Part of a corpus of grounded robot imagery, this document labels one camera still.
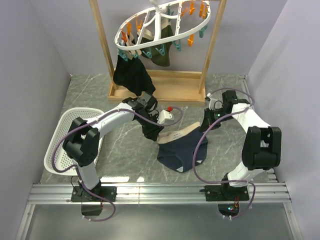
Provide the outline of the black hanging underwear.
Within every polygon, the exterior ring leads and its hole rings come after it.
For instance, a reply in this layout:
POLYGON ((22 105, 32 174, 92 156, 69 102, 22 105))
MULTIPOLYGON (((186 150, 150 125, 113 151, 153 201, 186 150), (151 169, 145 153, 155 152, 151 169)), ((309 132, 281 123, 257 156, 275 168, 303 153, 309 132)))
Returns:
POLYGON ((113 74, 113 82, 125 87, 137 97, 143 92, 153 94, 156 91, 150 75, 139 58, 129 58, 129 54, 118 49, 117 63, 113 74))

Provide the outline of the olive green hanging underwear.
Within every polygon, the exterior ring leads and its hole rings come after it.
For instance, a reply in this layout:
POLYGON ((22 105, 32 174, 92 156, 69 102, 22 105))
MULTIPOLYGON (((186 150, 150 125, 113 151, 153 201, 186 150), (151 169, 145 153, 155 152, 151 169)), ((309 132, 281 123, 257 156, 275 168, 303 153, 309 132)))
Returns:
MULTIPOLYGON (((168 18, 163 18, 161 20, 161 38, 165 39, 168 37, 172 37, 174 35, 172 30, 172 25, 169 22, 168 18)), ((154 36, 152 32, 148 29, 145 30, 145 32, 142 35, 141 44, 152 42, 154 40, 154 36)), ((151 46, 147 48, 143 48, 141 50, 142 56, 144 58, 149 59, 149 57, 146 55, 146 53, 151 52, 151 61, 160 67, 169 67, 170 66, 170 56, 169 51, 171 48, 172 42, 168 41, 165 43, 161 43, 156 46, 151 46)))

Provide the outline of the white oval clip hanger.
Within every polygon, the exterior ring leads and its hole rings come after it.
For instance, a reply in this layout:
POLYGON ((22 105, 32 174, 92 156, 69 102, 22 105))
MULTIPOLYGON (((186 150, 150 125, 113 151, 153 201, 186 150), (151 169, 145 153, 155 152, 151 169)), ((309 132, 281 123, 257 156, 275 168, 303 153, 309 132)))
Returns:
POLYGON ((200 22, 189 30, 182 31, 181 25, 184 16, 191 17, 196 13, 197 3, 195 0, 173 0, 159 4, 151 0, 152 7, 142 10, 122 23, 114 37, 117 49, 124 50, 130 54, 143 48, 157 46, 166 42, 172 42, 178 51, 181 50, 181 39, 187 38, 188 46, 193 46, 195 34, 199 33, 202 38, 207 30, 211 19, 211 3, 208 0, 201 0, 199 6, 200 22), (173 36, 161 38, 161 21, 169 19, 173 36), (153 41, 141 43, 145 30, 151 31, 153 41))

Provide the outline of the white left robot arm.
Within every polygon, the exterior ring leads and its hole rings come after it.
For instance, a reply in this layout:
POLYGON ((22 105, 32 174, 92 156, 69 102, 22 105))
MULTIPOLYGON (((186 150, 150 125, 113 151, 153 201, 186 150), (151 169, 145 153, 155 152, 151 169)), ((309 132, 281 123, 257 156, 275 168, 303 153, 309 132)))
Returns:
POLYGON ((100 141, 115 128, 136 120, 142 127, 145 138, 156 141, 164 129, 157 114, 151 114, 158 101, 150 93, 141 97, 128 97, 111 110, 95 119, 74 119, 63 141, 62 148, 75 164, 79 180, 84 184, 83 195, 89 201, 96 201, 101 195, 100 178, 94 160, 100 149, 100 141))

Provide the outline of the wooden drying rack frame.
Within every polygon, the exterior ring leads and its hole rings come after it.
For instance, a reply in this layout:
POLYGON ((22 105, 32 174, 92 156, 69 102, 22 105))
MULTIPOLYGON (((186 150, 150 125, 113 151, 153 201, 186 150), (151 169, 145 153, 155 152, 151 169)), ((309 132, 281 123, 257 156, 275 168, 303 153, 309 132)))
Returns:
MULTIPOLYGON (((177 102, 188 105, 204 105, 205 80, 210 66, 213 49, 218 37, 221 21, 226 7, 226 1, 218 1, 217 12, 214 20, 214 27, 210 37, 204 66, 201 72, 196 71, 174 71, 174 70, 148 70, 153 84, 155 85, 154 96, 160 102, 177 102)), ((133 54, 126 51, 128 57, 138 58, 142 56, 142 51, 138 50, 133 54)), ((149 58, 151 52, 145 53, 149 58)))

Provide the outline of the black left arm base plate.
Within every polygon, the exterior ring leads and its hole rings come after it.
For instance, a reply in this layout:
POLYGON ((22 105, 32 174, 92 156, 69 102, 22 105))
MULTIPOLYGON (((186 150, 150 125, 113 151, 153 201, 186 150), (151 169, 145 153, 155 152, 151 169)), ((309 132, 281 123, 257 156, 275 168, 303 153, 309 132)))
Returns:
POLYGON ((93 189, 91 192, 94 195, 86 191, 82 186, 75 186, 72 190, 70 201, 73 203, 104 202, 104 199, 107 199, 114 202, 117 196, 117 188, 115 186, 100 186, 97 189, 93 189))

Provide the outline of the navy blue underwear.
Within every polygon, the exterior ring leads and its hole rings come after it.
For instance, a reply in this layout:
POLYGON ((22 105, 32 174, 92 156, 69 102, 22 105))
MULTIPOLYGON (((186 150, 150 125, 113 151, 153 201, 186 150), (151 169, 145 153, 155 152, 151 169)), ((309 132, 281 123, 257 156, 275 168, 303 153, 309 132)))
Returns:
POLYGON ((193 168, 193 155, 203 136, 197 121, 181 130, 162 132, 158 135, 157 160, 165 167, 185 173, 193 168))

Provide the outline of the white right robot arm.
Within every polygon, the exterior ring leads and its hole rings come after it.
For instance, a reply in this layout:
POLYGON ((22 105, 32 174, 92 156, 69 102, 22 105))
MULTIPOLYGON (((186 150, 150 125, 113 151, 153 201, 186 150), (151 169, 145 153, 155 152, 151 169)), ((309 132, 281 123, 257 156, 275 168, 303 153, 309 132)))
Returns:
POLYGON ((221 107, 217 108, 213 95, 208 93, 205 97, 209 105, 204 110, 200 131, 208 133, 219 128, 221 122, 234 119, 245 132, 241 162, 225 175, 220 187, 221 196, 231 200, 238 194, 238 188, 247 185, 255 176, 279 166, 282 131, 266 123, 253 110, 254 100, 251 96, 239 98, 235 89, 225 88, 221 95, 221 107))

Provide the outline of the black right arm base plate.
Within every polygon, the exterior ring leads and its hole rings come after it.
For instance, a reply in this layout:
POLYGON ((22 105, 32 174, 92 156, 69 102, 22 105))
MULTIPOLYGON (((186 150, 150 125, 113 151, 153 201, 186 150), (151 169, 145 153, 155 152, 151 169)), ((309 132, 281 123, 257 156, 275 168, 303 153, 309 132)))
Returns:
POLYGON ((205 185, 199 190, 204 193, 207 202, 234 202, 249 201, 249 191, 246 186, 232 187, 228 184, 222 185, 205 185))

